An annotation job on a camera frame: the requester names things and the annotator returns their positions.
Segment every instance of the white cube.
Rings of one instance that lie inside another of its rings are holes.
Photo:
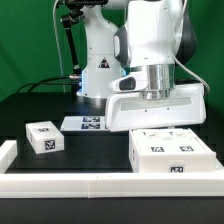
[[[50,121],[26,124],[26,136],[36,154],[64,150],[64,136]]]
[[[0,174],[5,173],[17,156],[17,144],[14,140],[7,140],[0,147]]]
[[[190,129],[131,130],[129,159],[136,173],[213,172],[216,153]]]

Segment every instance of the black table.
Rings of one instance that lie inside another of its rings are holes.
[[[18,156],[7,173],[132,172],[128,132],[65,134],[65,150],[36,155],[25,137],[25,124],[64,116],[103,116],[104,106],[77,102],[71,94],[14,94],[0,103],[0,143],[16,139]],[[224,160],[224,118],[207,108],[203,125],[188,126]],[[219,197],[0,199],[1,223],[222,223]]]

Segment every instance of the green backdrop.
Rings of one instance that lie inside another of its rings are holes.
[[[0,1],[0,100],[14,93],[20,86],[41,79],[59,76],[52,9],[54,0]],[[187,67],[205,79],[211,92],[208,104],[224,115],[223,52],[224,1],[190,0],[191,21],[197,35],[197,51]],[[57,10],[59,39],[65,74],[72,72],[69,49],[60,16],[65,7]],[[120,26],[122,11],[104,12],[106,18]],[[81,67],[86,64],[84,27],[73,28]],[[180,69],[176,77],[185,75]],[[41,87],[37,91],[63,91],[62,87]]]

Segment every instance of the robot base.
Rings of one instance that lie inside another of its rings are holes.
[[[106,105],[110,131],[203,123],[206,118],[202,84],[177,85],[170,97],[144,100],[141,92],[115,94]]]
[[[106,105],[107,99],[106,98],[91,98],[83,95],[81,92],[76,93],[77,101],[83,103],[89,103],[93,105]]]

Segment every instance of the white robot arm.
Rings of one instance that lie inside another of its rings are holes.
[[[110,131],[189,125],[205,120],[203,85],[174,84],[174,55],[181,55],[184,7],[182,0],[135,0],[128,4],[127,21],[115,34],[114,43],[115,57],[131,72],[110,83],[114,93],[106,105]],[[194,50],[186,54],[186,59],[193,53]]]
[[[65,0],[70,13],[63,16],[64,25],[70,46],[73,73],[82,76],[82,88],[77,92],[78,100],[93,104],[106,104],[111,94],[108,86],[120,78],[124,70],[114,58],[113,36],[118,27],[107,21],[102,15],[102,6],[108,0]],[[125,1],[115,0],[107,7],[120,9]],[[86,31],[87,65],[81,71],[75,52],[71,27],[82,20]]]

